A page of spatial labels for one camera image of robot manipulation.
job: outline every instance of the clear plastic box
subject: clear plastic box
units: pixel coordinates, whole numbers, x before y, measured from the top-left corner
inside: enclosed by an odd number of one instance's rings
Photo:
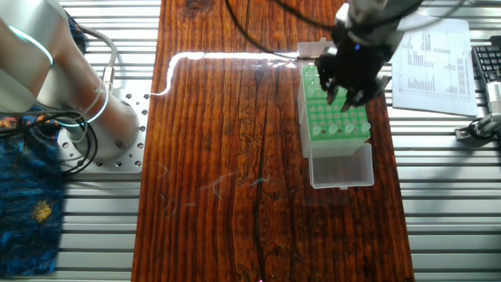
[[[330,156],[319,148],[312,148],[311,155],[316,156],[309,158],[310,184],[315,189],[374,185],[372,147],[368,143],[356,148],[351,156]]]

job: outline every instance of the paper sheet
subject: paper sheet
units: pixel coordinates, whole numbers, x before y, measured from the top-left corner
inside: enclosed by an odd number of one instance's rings
[[[433,18],[416,14],[399,29]],[[443,20],[408,32],[393,55],[393,107],[476,116],[470,30],[465,20]]]

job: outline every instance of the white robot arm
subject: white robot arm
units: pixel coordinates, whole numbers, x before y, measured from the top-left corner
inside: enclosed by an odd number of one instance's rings
[[[67,15],[57,0],[0,0],[0,111],[24,112],[35,101],[51,108],[76,110],[92,125],[99,141],[97,158],[125,152],[139,132],[134,110],[112,91],[113,68],[106,83],[81,54]],[[58,119],[75,147],[87,140],[75,120]]]

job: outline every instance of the blue fabric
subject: blue fabric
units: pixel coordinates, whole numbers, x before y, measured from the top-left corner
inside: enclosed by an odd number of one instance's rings
[[[85,53],[85,36],[69,16]],[[0,117],[0,130],[43,117]],[[63,176],[57,158],[59,125],[43,125],[0,140],[0,279],[51,273],[56,268],[63,217]]]

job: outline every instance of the keyboard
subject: keyboard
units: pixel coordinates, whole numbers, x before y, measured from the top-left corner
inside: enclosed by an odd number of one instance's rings
[[[501,49],[498,46],[475,46],[472,50],[474,65],[481,75],[486,89],[489,82],[496,81],[496,71],[501,71]]]

